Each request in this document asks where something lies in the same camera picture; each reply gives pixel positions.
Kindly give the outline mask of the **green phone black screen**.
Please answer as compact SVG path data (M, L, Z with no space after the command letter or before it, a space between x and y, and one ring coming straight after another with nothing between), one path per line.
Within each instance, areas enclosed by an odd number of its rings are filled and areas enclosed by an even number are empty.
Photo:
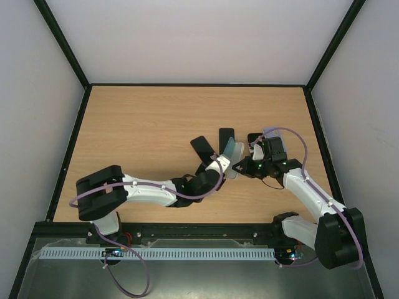
M235 131L233 128L219 129L219 153L222 154L228 144L230 138L235 138Z

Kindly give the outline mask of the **black phone case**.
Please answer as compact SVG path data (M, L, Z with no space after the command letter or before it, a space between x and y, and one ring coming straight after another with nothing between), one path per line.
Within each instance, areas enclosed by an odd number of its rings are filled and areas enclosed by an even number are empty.
M262 133L249 133L249 134L247 135L247 138L248 138L248 148L249 148L249 149L253 146L252 143L255 142L255 141L258 139L258 137L261 136L261 135L262 135Z

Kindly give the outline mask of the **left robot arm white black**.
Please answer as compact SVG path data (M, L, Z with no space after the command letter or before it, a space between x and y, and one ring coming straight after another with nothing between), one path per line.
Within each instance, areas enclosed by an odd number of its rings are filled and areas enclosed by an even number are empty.
M230 160L217 157L196 175L166 181L134 178L112 165L76 182L77 196L69 202L78 209L79 220L94 224L102 235L120 232L117 209L126 202L188 207L216 192L224 183Z

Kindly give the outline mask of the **purple phone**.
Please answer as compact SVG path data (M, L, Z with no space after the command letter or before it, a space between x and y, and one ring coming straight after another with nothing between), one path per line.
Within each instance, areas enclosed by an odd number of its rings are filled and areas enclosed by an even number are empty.
M190 144L204 165L208 166L213 162L212 157L216 152L203 135L192 139Z

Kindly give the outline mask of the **light blue phone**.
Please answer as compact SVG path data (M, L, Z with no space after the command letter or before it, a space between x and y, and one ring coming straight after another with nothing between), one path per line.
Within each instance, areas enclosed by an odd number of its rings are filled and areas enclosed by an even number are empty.
M234 148L236 146L236 142L233 137L230 137L223 151L223 155L227 158L231 158L234 153Z

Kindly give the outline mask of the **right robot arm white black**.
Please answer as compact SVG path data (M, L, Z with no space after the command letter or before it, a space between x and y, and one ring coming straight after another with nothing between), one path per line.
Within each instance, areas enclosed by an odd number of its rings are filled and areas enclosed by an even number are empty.
M333 269L350 263L362 266L367 254L367 236L362 213L347 208L329 196L308 174L304 164L289 159L279 136L248 134L250 154L233 165L248 178L275 179L311 213L314 222L295 212L276 216L272 238L279 244L298 240L315 251L320 263Z

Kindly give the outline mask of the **lilac phone case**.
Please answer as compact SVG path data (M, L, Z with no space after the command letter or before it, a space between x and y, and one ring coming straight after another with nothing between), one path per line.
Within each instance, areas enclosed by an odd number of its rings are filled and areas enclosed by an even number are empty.
M273 127L265 127L262 129L262 132L264 133L265 138L279 137L282 139L281 132Z

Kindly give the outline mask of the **beige cased phone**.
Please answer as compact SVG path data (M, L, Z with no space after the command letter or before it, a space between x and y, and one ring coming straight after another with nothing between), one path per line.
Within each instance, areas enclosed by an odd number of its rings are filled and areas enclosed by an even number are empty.
M233 169L233 166L242 160L244 152L244 143L235 143L233 152L231 154L230 164L228 169L226 170L226 178L227 179L237 179L239 177L239 173Z

